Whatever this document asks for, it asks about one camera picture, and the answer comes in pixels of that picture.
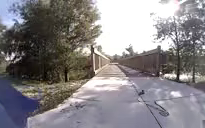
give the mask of grass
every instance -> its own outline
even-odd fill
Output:
[[[41,114],[50,109],[56,108],[64,100],[69,98],[77,89],[79,89],[88,80],[79,80],[68,83],[58,83],[55,85],[41,86],[43,90],[43,97],[40,100],[39,108],[31,115]]]

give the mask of paved path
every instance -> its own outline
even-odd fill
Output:
[[[111,64],[30,128],[205,128],[205,93]]]

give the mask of dark foreground object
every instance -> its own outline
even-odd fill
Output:
[[[37,109],[38,102],[23,96],[8,80],[0,77],[0,105],[18,128],[24,128],[29,113]]]

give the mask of railing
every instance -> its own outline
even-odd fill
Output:
[[[109,63],[110,59],[97,51],[93,45],[91,45],[91,77],[95,76]]]
[[[166,55],[161,53],[161,47],[118,60],[118,63],[133,69],[147,72],[155,76],[160,75],[161,64],[166,63]]]

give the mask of foliage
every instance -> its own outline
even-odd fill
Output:
[[[200,66],[205,62],[201,64],[198,60],[205,57],[205,0],[185,1],[175,15],[168,18],[152,16],[156,21],[156,40],[170,39],[173,42],[171,61],[176,65],[176,80],[181,72],[192,72],[195,82],[195,74],[201,72]]]
[[[6,53],[14,56],[7,69],[20,77],[68,81],[77,64],[76,49],[93,43],[101,33],[91,0],[28,0],[12,10],[24,21],[6,32]]]
[[[126,51],[128,51],[129,56],[134,56],[136,53],[133,50],[132,45],[130,44],[127,48],[125,48]]]

